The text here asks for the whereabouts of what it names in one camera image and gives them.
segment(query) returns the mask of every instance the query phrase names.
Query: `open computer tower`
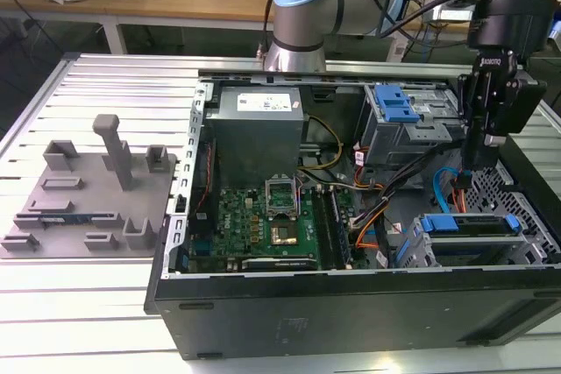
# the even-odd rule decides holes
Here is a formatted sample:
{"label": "open computer tower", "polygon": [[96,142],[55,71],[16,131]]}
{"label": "open computer tower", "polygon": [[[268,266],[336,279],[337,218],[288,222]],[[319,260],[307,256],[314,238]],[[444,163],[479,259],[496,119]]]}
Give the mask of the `open computer tower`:
{"label": "open computer tower", "polygon": [[184,359],[501,345],[561,310],[559,200],[515,142],[458,195],[454,80],[195,90],[146,300]]}

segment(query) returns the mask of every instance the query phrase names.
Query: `blue drive bracket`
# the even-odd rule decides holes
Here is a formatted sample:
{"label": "blue drive bracket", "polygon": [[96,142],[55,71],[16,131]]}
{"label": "blue drive bracket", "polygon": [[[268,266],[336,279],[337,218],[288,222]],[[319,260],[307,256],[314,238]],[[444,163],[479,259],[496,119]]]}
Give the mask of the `blue drive bracket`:
{"label": "blue drive bracket", "polygon": [[375,99],[389,123],[417,123],[421,118],[411,108],[411,99],[397,85],[376,85]]}
{"label": "blue drive bracket", "polygon": [[449,214],[425,215],[421,225],[425,232],[459,231],[454,216]]}
{"label": "blue drive bracket", "polygon": [[518,218],[516,216],[508,214],[507,216],[505,216],[505,221],[507,221],[508,226],[514,232],[522,231],[522,225],[520,224],[520,221],[518,221]]}

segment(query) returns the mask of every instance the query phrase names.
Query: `red cable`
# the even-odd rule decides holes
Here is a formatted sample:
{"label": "red cable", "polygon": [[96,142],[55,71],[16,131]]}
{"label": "red cable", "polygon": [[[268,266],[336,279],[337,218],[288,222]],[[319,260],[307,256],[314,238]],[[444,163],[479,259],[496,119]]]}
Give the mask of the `red cable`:
{"label": "red cable", "polygon": [[209,194],[209,188],[210,188],[210,158],[211,158],[211,156],[212,156],[212,148],[210,147],[210,144],[209,144],[207,146],[207,186],[204,189],[204,193],[202,194],[201,200],[199,200],[199,204],[196,205],[195,211],[193,211],[193,213],[191,214],[191,217],[196,215],[199,208],[204,203],[204,200],[207,198],[207,195]]}

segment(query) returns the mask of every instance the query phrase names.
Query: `motherboard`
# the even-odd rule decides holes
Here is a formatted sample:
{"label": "motherboard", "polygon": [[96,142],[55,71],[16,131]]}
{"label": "motherboard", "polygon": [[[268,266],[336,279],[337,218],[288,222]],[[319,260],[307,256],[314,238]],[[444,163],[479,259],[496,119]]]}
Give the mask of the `motherboard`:
{"label": "motherboard", "polygon": [[347,227],[354,215],[349,190],[300,186],[292,200],[296,214],[275,216],[271,207],[292,207],[292,190],[268,193],[265,187],[220,191],[214,235],[193,242],[191,260],[198,271],[236,272],[247,259],[260,265],[279,259],[304,262],[302,269],[345,268],[350,260]]}

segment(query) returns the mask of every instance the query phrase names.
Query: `yellow power cable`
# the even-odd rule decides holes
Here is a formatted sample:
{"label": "yellow power cable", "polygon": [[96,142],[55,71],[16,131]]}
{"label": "yellow power cable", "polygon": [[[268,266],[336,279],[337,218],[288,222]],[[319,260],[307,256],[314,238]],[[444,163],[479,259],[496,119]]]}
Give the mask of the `yellow power cable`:
{"label": "yellow power cable", "polygon": [[310,120],[316,120],[329,133],[331,133],[331,135],[333,135],[333,137],[337,141],[338,151],[337,151],[337,155],[335,156],[335,158],[331,162],[328,162],[326,164],[317,165],[317,166],[299,166],[298,169],[299,170],[323,170],[325,168],[329,168],[330,166],[334,166],[337,162],[339,162],[339,160],[341,159],[341,156],[343,155],[343,144],[341,143],[341,140],[339,139],[339,136],[337,136],[337,133],[335,133],[335,131],[326,122],[324,122],[324,120],[322,120],[321,118],[316,117],[316,116],[309,116],[309,119]]}

